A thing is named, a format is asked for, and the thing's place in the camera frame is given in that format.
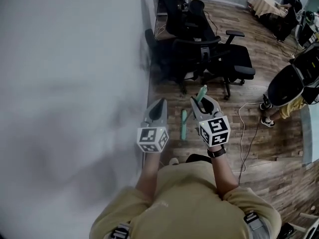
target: white stool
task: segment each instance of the white stool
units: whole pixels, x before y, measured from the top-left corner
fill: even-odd
[[[313,224],[309,228],[303,228],[299,227],[297,225],[294,225],[292,223],[289,223],[291,226],[294,227],[295,230],[298,230],[300,232],[305,233],[303,239],[311,239],[311,237],[314,235],[315,231],[317,230],[317,227],[319,225],[319,217],[315,215],[310,215],[310,214],[305,214],[305,213],[300,213],[299,216],[312,219],[314,220]]]

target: wristwatch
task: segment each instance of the wristwatch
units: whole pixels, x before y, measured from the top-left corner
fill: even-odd
[[[220,157],[221,155],[224,155],[226,153],[226,150],[224,148],[224,145],[221,145],[221,149],[215,152],[211,152],[209,149],[207,149],[207,154],[208,156],[210,156],[211,158],[216,158],[216,157]]]

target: white cube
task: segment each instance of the white cube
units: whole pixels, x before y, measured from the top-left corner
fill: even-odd
[[[227,116],[199,122],[199,134],[209,147],[227,143],[230,126]]]
[[[168,139],[168,132],[164,126],[138,128],[137,144],[143,152],[161,153]]]

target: round table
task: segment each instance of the round table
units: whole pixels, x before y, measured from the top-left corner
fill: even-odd
[[[278,15],[282,18],[286,17],[288,11],[282,9],[278,9],[275,7],[275,0],[248,0],[255,11],[255,15],[260,17],[261,15],[272,13]]]

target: person in black clothing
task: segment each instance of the person in black clothing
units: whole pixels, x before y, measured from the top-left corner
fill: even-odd
[[[300,0],[286,0],[284,2],[287,2],[287,4],[278,4],[276,7],[288,9],[288,14],[284,18],[280,30],[277,31],[276,34],[273,34],[273,36],[281,42],[283,42],[286,37],[290,35],[293,28],[297,26],[296,14],[303,8]]]

